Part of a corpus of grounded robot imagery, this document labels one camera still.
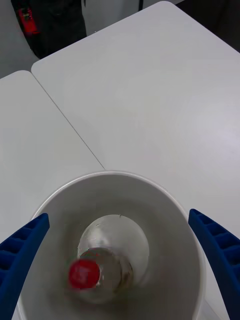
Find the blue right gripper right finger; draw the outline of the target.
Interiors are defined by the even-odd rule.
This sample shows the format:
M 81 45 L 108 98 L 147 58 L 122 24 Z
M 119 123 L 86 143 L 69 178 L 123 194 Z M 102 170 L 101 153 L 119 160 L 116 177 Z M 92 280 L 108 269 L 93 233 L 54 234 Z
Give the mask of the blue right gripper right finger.
M 199 241 L 231 320 L 240 318 L 240 240 L 211 218 L 191 209 L 188 224 Z

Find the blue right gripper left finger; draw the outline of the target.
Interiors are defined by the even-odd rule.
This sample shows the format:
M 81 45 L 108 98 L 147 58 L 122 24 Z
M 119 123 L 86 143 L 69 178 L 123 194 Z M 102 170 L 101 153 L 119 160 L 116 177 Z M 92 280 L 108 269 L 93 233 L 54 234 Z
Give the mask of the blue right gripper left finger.
M 0 244 L 0 319 L 13 317 L 35 255 L 50 228 L 42 213 Z

